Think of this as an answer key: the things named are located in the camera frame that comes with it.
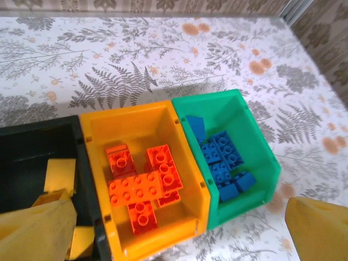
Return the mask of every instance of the patterned tablecloth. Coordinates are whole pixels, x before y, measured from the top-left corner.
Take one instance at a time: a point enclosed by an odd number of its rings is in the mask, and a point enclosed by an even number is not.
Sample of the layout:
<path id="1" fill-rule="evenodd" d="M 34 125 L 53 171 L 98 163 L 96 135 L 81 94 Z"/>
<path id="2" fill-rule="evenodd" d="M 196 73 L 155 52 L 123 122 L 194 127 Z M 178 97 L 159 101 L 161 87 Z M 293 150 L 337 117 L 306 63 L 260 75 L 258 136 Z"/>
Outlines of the patterned tablecloth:
<path id="1" fill-rule="evenodd" d="M 1 126 L 240 89 L 282 166 L 274 199 L 168 249 L 163 260 L 298 260 L 284 222 L 288 198 L 348 205 L 348 113 L 281 20 L 0 24 Z"/>

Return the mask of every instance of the plastic bin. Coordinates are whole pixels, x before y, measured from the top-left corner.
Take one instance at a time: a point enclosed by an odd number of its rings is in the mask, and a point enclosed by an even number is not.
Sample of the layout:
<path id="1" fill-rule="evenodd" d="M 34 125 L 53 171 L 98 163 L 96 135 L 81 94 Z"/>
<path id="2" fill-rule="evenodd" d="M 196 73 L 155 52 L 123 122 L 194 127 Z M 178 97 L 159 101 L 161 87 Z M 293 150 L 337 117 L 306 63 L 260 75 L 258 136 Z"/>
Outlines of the plastic bin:
<path id="1" fill-rule="evenodd" d="M 210 191 L 208 229 L 272 199 L 281 168 L 238 90 L 175 98 L 172 103 Z M 219 203 L 219 191 L 186 120 L 188 115 L 204 118 L 207 137 L 226 130 L 245 162 L 231 172 L 232 177 L 250 171 L 257 184 L 237 198 Z"/>
<path id="2" fill-rule="evenodd" d="M 170 101 L 98 111 L 80 117 L 105 230 L 114 260 L 142 260 L 206 231 L 210 194 Z M 127 144 L 137 173 L 144 172 L 148 148 L 168 144 L 183 189 L 179 202 L 157 208 L 158 228 L 134 235 L 127 206 L 112 208 L 113 179 L 105 149 Z"/>
<path id="3" fill-rule="evenodd" d="M 95 225 L 94 260 L 110 260 L 78 116 L 0 128 L 0 213 L 29 208 L 44 193 L 49 158 L 76 158 L 76 225 Z"/>

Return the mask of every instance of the fern pattern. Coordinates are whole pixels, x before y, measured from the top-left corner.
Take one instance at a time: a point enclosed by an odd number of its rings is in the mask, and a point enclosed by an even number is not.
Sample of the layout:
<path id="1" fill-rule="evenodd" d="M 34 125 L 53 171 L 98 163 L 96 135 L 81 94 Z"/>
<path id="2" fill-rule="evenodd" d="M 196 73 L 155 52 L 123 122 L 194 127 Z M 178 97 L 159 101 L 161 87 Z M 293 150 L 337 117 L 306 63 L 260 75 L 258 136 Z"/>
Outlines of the fern pattern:
<path id="1" fill-rule="evenodd" d="M 279 108 L 276 123 L 279 143 L 304 143 L 309 144 L 316 140 L 316 128 L 321 126 L 322 118 L 311 107 L 287 104 L 288 110 Z"/>
<path id="2" fill-rule="evenodd" d="M 147 68 L 141 73 L 133 62 L 132 65 L 133 72 L 130 72 L 125 68 L 109 64 L 115 73 L 92 67 L 92 71 L 97 77 L 85 74 L 91 85 L 84 84 L 81 80 L 78 81 L 82 91 L 74 91 L 75 96 L 72 96 L 69 108 L 82 106 L 96 110 L 96 105 L 99 105 L 103 110 L 105 108 L 111 109 L 117 99 L 120 108 L 125 106 L 128 99 L 130 104 L 135 106 L 139 96 L 144 91 L 152 93 L 151 86 L 157 86 L 157 82 L 150 76 Z"/>

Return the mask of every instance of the red lego brick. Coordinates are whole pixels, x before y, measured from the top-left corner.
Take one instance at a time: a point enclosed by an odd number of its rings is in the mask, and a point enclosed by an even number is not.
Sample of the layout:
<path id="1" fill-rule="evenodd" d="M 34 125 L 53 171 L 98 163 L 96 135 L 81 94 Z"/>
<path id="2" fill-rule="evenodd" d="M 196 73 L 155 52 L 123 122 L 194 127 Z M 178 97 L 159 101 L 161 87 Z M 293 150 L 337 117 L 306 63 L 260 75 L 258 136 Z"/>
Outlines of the red lego brick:
<path id="1" fill-rule="evenodd" d="M 146 173 L 148 173 L 148 172 L 150 172 L 150 167 L 148 166 L 148 162 L 146 162 L 145 164 L 144 164 L 144 172 L 146 172 Z"/>
<path id="2" fill-rule="evenodd" d="M 161 164 L 167 164 L 168 166 L 174 166 L 174 160 L 170 153 L 168 145 L 162 145 L 159 147 L 149 148 L 146 150 L 146 159 L 150 163 L 148 166 L 150 170 L 159 170 Z"/>
<path id="3" fill-rule="evenodd" d="M 183 188 L 179 173 L 168 145 L 149 148 L 146 151 L 147 166 L 150 171 L 158 171 L 161 177 L 163 193 L 172 192 Z"/>
<path id="4" fill-rule="evenodd" d="M 162 198 L 157 199 L 156 204 L 157 207 L 160 208 L 178 201 L 180 201 L 180 195 L 179 192 L 175 190 L 173 192 L 166 193 Z"/>
<path id="5" fill-rule="evenodd" d="M 109 182 L 109 195 L 112 207 L 156 200 L 163 196 L 158 173 L 120 177 Z"/>
<path id="6" fill-rule="evenodd" d="M 158 227 L 150 201 L 129 204 L 128 213 L 134 235 L 144 234 Z"/>
<path id="7" fill-rule="evenodd" d="M 133 158 L 126 144 L 106 149 L 114 178 L 135 171 Z"/>

